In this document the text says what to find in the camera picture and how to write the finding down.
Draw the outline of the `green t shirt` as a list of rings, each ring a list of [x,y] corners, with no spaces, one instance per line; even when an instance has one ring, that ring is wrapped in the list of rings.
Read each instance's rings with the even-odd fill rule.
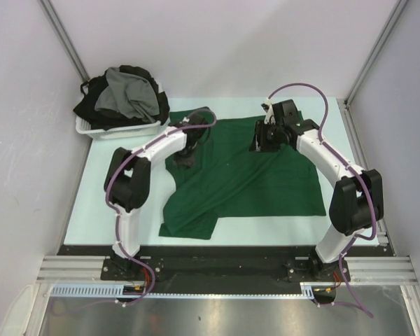
[[[326,215],[312,162],[290,146],[249,149],[256,120],[218,120],[191,162],[165,160],[176,190],[163,208],[161,237],[209,240],[220,218]]]

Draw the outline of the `black t shirt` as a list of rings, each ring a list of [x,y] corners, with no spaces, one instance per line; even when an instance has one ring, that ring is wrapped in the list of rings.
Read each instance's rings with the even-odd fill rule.
[[[73,112],[80,118],[88,121],[91,124],[92,129],[109,130],[116,127],[152,124],[146,123],[137,118],[127,119],[125,117],[118,116],[113,112],[102,113],[95,111],[95,103],[99,95],[108,86],[105,79],[106,71],[107,70],[105,70],[103,75],[94,77],[81,85],[80,90],[83,94],[83,98],[73,109]],[[155,118],[155,122],[160,121],[161,124],[164,124],[167,121],[170,112],[168,98],[165,91],[160,89],[160,86],[154,77],[153,81],[155,81],[155,83],[152,82],[152,84],[155,90],[157,90],[157,100],[160,107],[160,114]]]

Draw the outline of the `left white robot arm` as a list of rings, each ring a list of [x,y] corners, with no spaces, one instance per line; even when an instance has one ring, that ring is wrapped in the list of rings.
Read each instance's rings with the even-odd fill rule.
[[[213,111],[200,108],[170,123],[147,143],[130,150],[117,148],[114,151],[104,191],[106,205],[115,212],[113,251],[120,257],[116,271],[124,279],[134,279],[141,271],[141,263],[134,256],[141,247],[140,213],[148,200],[153,168],[175,154],[190,158],[200,139],[216,123]]]

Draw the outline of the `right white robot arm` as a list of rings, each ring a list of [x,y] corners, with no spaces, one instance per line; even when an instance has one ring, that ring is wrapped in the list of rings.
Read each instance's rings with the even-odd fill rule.
[[[266,99],[266,116],[255,122],[251,151],[278,151],[291,147],[305,156],[333,188],[329,207],[330,227],[316,245],[309,273],[325,281],[334,272],[333,263],[346,255],[357,239],[373,240],[377,222],[384,215],[382,176],[347,160],[324,137],[321,126],[302,119],[291,99],[278,103]]]

